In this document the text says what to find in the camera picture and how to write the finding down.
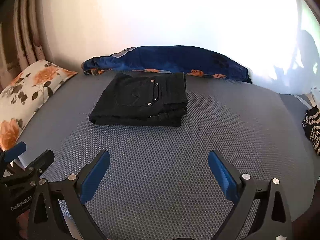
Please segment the left hand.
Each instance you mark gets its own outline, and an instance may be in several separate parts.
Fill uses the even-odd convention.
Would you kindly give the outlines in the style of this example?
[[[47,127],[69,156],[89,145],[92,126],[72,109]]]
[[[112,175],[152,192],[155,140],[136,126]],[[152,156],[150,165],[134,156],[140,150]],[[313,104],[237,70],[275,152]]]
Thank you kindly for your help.
[[[27,210],[21,215],[19,215],[16,219],[18,228],[19,228],[19,234],[23,239],[27,239],[28,234],[28,220],[29,220],[29,213],[30,211]]]

